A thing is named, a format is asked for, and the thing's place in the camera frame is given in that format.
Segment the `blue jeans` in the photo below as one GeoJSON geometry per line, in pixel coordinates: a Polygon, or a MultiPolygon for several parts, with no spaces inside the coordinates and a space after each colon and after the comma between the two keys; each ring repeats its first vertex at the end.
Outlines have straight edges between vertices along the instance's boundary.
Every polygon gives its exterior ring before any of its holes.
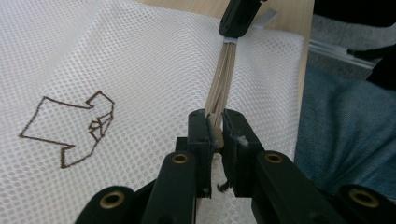
{"type": "Polygon", "coordinates": [[[308,68],[295,163],[319,189],[345,184],[396,201],[396,92],[308,68]]]}

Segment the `white mesh fabric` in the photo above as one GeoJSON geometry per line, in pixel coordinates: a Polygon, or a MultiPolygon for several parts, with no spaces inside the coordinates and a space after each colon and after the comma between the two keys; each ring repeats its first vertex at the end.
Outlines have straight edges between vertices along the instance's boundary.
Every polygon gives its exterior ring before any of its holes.
{"type": "MultiPolygon", "coordinates": [[[[100,189],[139,189],[156,178],[176,138],[187,136],[188,114],[205,106],[219,20],[131,1],[9,0],[0,8],[0,222],[72,223],[100,189]],[[99,91],[114,102],[112,119],[109,101],[93,97],[99,91]],[[78,153],[63,154],[69,145],[78,153]]],[[[301,47],[296,35],[250,31],[238,41],[229,99],[267,149],[290,157],[301,47]]],[[[218,156],[213,166],[216,185],[224,181],[218,156]]],[[[254,217],[249,200],[214,190],[197,222],[254,217]]]]}

